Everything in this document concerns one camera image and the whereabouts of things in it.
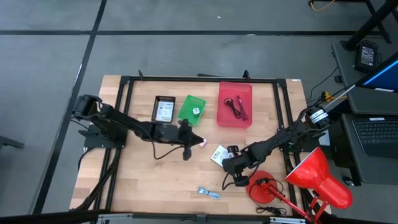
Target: red lamp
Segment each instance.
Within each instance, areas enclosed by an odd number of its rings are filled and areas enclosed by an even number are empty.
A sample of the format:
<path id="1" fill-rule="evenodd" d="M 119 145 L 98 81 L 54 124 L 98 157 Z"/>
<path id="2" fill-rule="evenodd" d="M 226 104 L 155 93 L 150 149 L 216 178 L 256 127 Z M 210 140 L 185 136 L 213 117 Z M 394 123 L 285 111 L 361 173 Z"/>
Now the red lamp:
<path id="1" fill-rule="evenodd" d="M 348 208 L 353 203 L 353 196 L 351 192 L 343 184 L 338 182 L 332 175 L 330 175 L 328 162 L 324 153 L 319 147 L 312 151 L 286 177 L 286 181 L 293 185 L 305 189 L 313 189 L 316 191 L 317 195 L 314 196 L 310 204 L 309 211 L 304 212 L 290 200 L 287 200 L 285 196 L 278 191 L 275 183 L 272 182 L 272 180 L 273 177 L 267 172 L 257 171 L 250 179 L 250 183 L 248 186 L 246 186 L 246 190 L 253 200 L 260 203 L 266 203 L 265 201 L 270 202 L 272 199 L 274 199 L 273 196 L 275 196 L 287 203 L 296 212 L 301 214 L 301 216 L 314 223 L 317 223 L 320 215 L 329 204 L 336 208 Z M 323 204 L 315 217 L 312 218 L 310 216 L 310 212 L 318 200 L 323 201 Z"/>

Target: laptop keyboard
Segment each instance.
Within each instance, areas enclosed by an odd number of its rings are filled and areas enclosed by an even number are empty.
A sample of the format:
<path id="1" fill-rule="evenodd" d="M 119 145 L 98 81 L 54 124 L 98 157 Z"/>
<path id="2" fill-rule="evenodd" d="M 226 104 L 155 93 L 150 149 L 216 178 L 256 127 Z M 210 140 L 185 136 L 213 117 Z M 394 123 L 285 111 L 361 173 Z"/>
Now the laptop keyboard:
<path id="1" fill-rule="evenodd" d="M 362 144 L 398 143 L 398 120 L 353 123 Z"/>

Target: wooden tabletop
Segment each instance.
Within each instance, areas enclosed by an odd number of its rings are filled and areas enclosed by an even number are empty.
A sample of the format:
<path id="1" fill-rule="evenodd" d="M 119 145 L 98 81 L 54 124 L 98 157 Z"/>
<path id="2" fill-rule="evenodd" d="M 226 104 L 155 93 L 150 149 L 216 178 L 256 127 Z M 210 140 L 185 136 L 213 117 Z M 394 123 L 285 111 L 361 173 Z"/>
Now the wooden tabletop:
<path id="1" fill-rule="evenodd" d="M 114 105 L 118 94 L 119 75 L 105 75 L 99 97 L 104 103 Z M 182 160 L 182 151 L 175 151 L 156 161 L 152 157 L 152 145 L 144 142 L 129 131 L 126 147 L 122 150 L 112 202 L 112 211 L 147 212 L 147 213 L 207 213 L 220 215 L 258 215 L 256 205 L 248 197 L 244 187 L 230 185 L 225 191 L 221 183 L 225 172 L 223 168 L 210 160 L 219 145 L 244 147 L 254 141 L 263 141 L 273 136 L 278 128 L 272 84 L 252 83 L 252 125 L 247 129 L 223 128 L 216 123 L 218 86 L 213 82 L 157 82 L 135 81 L 129 116 L 139 121 L 150 121 L 154 99 L 157 95 L 175 96 L 176 105 L 173 123 L 177 124 L 178 112 L 187 95 L 206 100 L 205 110 L 193 132 L 206 137 L 208 144 L 202 149 L 192 147 L 192 157 Z M 300 80 L 287 80 L 287 88 L 294 119 L 307 107 Z M 282 89 L 279 90 L 284 124 L 287 118 L 284 108 Z M 163 155 L 173 146 L 155 144 L 157 156 Z M 302 159 L 308 153 L 301 153 Z M 104 149 L 94 149 L 81 162 L 70 208 L 79 206 L 93 190 L 100 176 Z M 261 164 L 259 170 L 269 172 L 284 185 L 284 193 L 289 198 L 283 155 L 274 150 Z M 198 195 L 197 188 L 204 187 L 221 195 L 214 200 L 207 195 Z M 301 207 L 298 188 L 296 198 Z M 108 186 L 104 188 L 101 208 L 104 207 Z M 288 205 L 274 199 L 264 206 L 284 207 L 291 215 Z"/>

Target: lamp base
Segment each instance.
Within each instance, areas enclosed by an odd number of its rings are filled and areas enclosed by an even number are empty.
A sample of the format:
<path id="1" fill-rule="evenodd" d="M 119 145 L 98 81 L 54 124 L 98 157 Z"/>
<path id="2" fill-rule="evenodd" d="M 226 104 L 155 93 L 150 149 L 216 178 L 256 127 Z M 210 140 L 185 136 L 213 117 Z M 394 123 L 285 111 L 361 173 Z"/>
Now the lamp base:
<path id="1" fill-rule="evenodd" d="M 274 194 L 270 193 L 268 190 L 264 190 L 260 185 L 257 185 L 257 180 L 264 178 L 270 179 L 269 183 L 273 185 L 275 189 L 278 189 L 276 181 L 272 175 L 265 171 L 256 171 L 250 178 L 249 185 L 246 186 L 246 192 L 255 202 L 258 203 L 269 203 L 275 198 Z"/>

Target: green box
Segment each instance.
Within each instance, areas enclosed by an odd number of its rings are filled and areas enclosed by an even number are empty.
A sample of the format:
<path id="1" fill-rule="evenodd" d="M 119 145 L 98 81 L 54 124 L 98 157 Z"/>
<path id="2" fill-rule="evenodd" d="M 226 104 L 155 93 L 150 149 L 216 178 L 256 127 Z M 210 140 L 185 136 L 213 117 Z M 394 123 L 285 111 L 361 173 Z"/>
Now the green box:
<path id="1" fill-rule="evenodd" d="M 199 122 L 200 116 L 205 109 L 206 101 L 191 95 L 188 95 L 178 113 L 179 119 L 188 119 L 188 122 L 192 125 L 196 125 Z M 193 114 L 193 109 L 198 108 L 200 110 L 199 115 Z"/>

